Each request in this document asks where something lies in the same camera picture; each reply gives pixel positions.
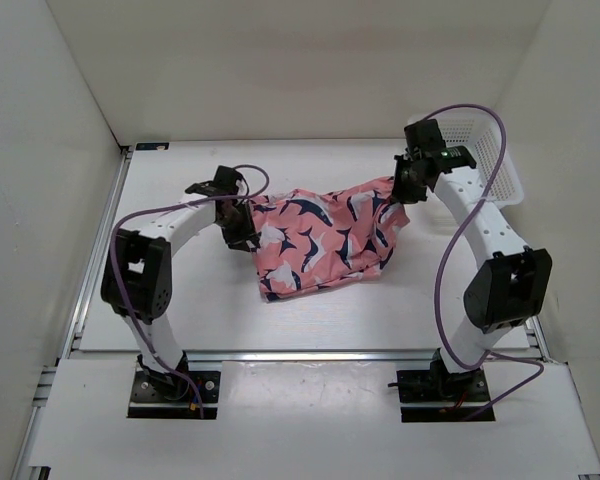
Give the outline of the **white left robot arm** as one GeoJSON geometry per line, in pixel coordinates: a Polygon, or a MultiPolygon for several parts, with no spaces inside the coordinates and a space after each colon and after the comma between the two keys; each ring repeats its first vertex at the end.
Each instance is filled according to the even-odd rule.
{"type": "Polygon", "coordinates": [[[172,261],[201,231],[216,226],[225,245],[250,251],[259,244],[243,174],[248,165],[219,166],[212,179],[185,189],[178,203],[140,210],[112,229],[100,287],[102,300],[123,318],[140,349],[142,368],[168,400],[186,395],[186,354],[167,316],[172,299],[172,261]]]}

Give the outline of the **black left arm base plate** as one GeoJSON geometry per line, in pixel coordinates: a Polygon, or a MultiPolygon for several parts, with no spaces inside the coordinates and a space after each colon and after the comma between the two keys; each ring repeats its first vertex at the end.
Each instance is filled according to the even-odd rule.
{"type": "Polygon", "coordinates": [[[201,394],[202,408],[198,398],[185,381],[175,390],[158,386],[149,381],[141,370],[135,372],[130,390],[127,417],[130,419],[173,419],[173,420],[215,420],[221,384],[221,372],[198,370],[189,373],[201,394]]]}

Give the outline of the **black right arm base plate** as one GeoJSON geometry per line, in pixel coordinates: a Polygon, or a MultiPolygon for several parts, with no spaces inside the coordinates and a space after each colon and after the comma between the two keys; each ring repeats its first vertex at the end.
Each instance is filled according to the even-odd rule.
{"type": "Polygon", "coordinates": [[[402,423],[494,422],[483,369],[449,373],[441,359],[424,370],[396,372],[389,389],[398,392],[402,423]]]}

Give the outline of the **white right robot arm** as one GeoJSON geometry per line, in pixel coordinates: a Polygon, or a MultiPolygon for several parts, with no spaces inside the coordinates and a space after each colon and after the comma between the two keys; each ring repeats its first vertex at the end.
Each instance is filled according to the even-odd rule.
{"type": "Polygon", "coordinates": [[[436,120],[409,124],[404,133],[392,201],[411,205],[434,194],[457,223],[452,239],[466,239],[476,262],[463,294],[464,317],[452,335],[440,336],[443,366],[429,375],[432,393],[450,400],[465,387],[463,373],[479,369],[505,334],[541,311],[553,262],[511,228],[489,197],[492,183],[478,161],[467,147],[447,145],[436,120]]]}

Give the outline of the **pink shark print shorts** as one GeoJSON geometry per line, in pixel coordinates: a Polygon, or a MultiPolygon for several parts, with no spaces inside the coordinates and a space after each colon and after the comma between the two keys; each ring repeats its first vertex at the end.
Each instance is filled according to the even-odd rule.
{"type": "Polygon", "coordinates": [[[391,199],[393,183],[380,177],[325,194],[295,189],[251,200],[262,297],[282,301],[378,278],[409,223],[391,199]]]}

